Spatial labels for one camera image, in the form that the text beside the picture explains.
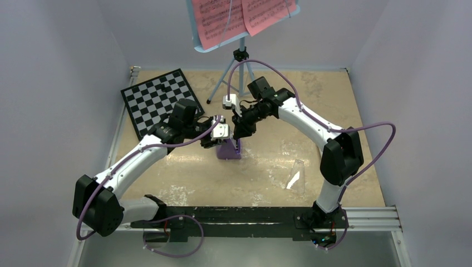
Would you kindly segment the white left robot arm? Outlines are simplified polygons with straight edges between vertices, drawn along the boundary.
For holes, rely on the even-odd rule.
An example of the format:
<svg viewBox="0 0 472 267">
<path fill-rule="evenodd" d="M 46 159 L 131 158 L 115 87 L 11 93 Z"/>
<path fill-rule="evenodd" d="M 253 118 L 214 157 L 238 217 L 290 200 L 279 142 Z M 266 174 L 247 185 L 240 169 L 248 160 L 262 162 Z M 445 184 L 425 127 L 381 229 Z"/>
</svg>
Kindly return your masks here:
<svg viewBox="0 0 472 267">
<path fill-rule="evenodd" d="M 76 237 L 86 240 L 94 233 L 103 237 L 120 225 L 146 221 L 158 228 L 166 220 L 163 204 L 153 196 L 123 201 L 127 189 L 152 165 L 175 148 L 200 142 L 208 149 L 230 137 L 230 126 L 222 115 L 199 121 L 196 102 L 179 100 L 170 115 L 150 130 L 123 158 L 93 177 L 82 175 L 76 182 L 72 213 L 78 218 Z"/>
</svg>

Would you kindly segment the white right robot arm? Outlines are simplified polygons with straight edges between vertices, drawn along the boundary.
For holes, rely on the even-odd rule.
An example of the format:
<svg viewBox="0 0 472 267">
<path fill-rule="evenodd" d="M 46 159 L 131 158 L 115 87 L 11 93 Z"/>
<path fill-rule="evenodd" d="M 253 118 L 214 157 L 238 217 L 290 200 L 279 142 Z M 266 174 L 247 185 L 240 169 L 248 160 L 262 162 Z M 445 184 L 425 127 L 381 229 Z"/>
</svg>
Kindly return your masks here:
<svg viewBox="0 0 472 267">
<path fill-rule="evenodd" d="M 352 178 L 364 163 L 358 132 L 329 123 L 315 112 L 297 101 L 295 94 L 281 88 L 276 91 L 264 77 L 248 85 L 255 103 L 248 108 L 240 105 L 237 95 L 223 97 L 223 107 L 234 113 L 233 137 L 241 139 L 252 136 L 257 122 L 273 116 L 307 136 L 321 151 L 320 172 L 324 178 L 319 197 L 312 212 L 313 221 L 326 226 L 333 221 L 334 211 L 347 180 Z"/>
</svg>

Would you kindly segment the purple metronome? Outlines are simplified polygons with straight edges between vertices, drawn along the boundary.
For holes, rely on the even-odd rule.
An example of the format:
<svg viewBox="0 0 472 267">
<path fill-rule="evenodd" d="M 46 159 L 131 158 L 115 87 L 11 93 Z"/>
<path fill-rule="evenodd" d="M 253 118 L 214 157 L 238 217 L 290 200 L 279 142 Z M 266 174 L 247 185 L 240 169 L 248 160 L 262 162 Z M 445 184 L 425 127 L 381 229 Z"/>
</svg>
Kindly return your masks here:
<svg viewBox="0 0 472 267">
<path fill-rule="evenodd" d="M 216 156 L 220 160 L 240 160 L 241 156 L 240 140 L 226 139 L 216 148 Z"/>
</svg>

